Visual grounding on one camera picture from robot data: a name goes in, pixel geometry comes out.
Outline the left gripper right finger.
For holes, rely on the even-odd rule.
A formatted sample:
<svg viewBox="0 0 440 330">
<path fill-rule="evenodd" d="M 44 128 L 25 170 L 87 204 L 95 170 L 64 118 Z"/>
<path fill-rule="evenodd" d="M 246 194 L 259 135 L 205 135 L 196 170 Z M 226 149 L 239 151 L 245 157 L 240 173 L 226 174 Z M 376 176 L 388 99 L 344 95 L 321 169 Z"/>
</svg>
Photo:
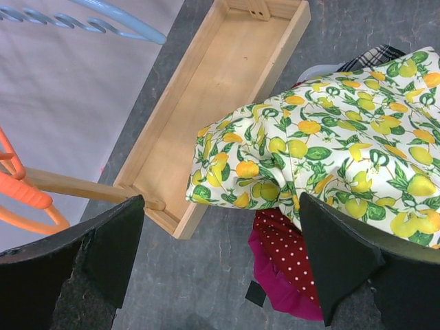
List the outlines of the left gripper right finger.
<svg viewBox="0 0 440 330">
<path fill-rule="evenodd" d="M 439 251 L 300 196 L 300 224 L 324 324 L 438 329 Z"/>
</svg>

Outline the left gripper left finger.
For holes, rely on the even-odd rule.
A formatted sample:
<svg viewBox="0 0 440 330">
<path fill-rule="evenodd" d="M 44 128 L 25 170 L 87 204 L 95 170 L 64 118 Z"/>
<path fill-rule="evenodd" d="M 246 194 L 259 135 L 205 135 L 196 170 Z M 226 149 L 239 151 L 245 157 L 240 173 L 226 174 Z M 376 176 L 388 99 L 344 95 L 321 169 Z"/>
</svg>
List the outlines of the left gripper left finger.
<svg viewBox="0 0 440 330">
<path fill-rule="evenodd" d="M 144 224 L 134 196 L 93 219 L 1 253 L 2 329 L 111 329 Z"/>
</svg>

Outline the magenta pleated skirt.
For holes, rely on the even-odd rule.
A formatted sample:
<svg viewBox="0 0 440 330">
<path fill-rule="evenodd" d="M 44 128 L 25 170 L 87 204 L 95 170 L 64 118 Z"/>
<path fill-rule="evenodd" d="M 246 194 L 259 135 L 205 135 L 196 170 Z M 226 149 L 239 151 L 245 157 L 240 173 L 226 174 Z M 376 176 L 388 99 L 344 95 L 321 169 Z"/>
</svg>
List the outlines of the magenta pleated skirt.
<svg viewBox="0 0 440 330">
<path fill-rule="evenodd" d="M 304 320 L 323 321 L 321 309 L 300 293 L 270 259 L 256 230 L 251 231 L 248 243 L 254 255 L 254 277 L 272 308 Z"/>
</svg>

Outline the red polka dot skirt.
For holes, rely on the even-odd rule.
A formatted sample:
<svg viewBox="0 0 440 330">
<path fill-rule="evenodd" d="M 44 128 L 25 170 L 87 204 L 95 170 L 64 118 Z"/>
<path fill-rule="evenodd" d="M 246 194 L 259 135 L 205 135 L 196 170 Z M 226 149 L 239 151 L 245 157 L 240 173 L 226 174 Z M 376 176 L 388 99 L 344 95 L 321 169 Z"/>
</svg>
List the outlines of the red polka dot skirt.
<svg viewBox="0 0 440 330">
<path fill-rule="evenodd" d="M 252 229 L 257 231 L 269 258 L 287 280 L 320 308 L 301 231 L 277 208 L 258 210 Z"/>
</svg>

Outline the orange hanger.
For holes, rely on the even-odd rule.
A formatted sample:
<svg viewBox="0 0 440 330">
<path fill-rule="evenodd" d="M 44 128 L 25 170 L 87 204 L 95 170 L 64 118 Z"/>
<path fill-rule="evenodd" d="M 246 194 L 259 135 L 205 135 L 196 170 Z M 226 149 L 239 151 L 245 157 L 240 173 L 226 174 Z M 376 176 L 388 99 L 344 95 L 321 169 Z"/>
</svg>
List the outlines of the orange hanger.
<svg viewBox="0 0 440 330">
<path fill-rule="evenodd" d="M 1 193 L 41 210 L 52 205 L 52 198 L 48 194 L 25 182 L 26 170 L 3 130 L 1 164 L 7 170 L 7 173 L 1 173 Z"/>
<path fill-rule="evenodd" d="M 20 204 L 15 212 L 1 206 L 1 221 L 19 229 L 51 235 L 70 227 L 70 223 L 54 206 L 44 210 Z"/>
</svg>

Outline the lemon print skirt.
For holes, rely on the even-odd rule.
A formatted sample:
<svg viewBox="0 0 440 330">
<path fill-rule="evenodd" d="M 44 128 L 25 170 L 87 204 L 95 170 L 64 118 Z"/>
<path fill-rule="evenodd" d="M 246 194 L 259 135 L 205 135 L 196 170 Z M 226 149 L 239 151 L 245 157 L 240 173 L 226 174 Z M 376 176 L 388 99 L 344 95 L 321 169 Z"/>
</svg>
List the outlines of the lemon print skirt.
<svg viewBox="0 0 440 330">
<path fill-rule="evenodd" d="M 439 55 L 431 47 L 325 74 L 197 134 L 188 201 L 278 208 L 308 193 L 399 238 L 439 247 Z"/>
</svg>

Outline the navy plaid skirt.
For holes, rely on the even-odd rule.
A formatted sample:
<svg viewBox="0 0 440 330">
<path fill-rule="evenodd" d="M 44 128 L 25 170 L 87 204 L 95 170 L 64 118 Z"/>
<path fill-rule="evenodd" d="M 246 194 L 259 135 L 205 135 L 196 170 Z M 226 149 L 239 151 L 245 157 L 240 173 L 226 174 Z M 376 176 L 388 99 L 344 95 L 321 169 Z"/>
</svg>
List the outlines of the navy plaid skirt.
<svg viewBox="0 0 440 330">
<path fill-rule="evenodd" d="M 390 45 L 379 45 L 343 64 L 337 72 L 354 72 L 375 67 L 404 56 L 406 53 Z"/>
</svg>

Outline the light blue hanger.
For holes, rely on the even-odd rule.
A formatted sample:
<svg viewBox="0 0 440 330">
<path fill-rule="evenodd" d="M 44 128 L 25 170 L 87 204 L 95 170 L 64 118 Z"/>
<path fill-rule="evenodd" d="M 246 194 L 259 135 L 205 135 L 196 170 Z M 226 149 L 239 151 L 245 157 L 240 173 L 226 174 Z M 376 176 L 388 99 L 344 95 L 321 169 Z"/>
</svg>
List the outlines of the light blue hanger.
<svg viewBox="0 0 440 330">
<path fill-rule="evenodd" d="M 37 25 L 50 24 L 71 30 L 79 28 L 87 32 L 99 34 L 111 32 L 124 38 L 148 41 L 156 45 L 163 45 L 167 41 L 166 35 L 107 1 L 77 0 L 74 3 L 101 14 L 103 17 L 89 17 L 85 23 L 82 23 L 78 19 L 62 12 L 48 16 L 33 8 L 24 7 L 21 10 L 17 10 L 8 5 L 2 5 L 1 20 L 17 23 L 27 21 Z"/>
</svg>

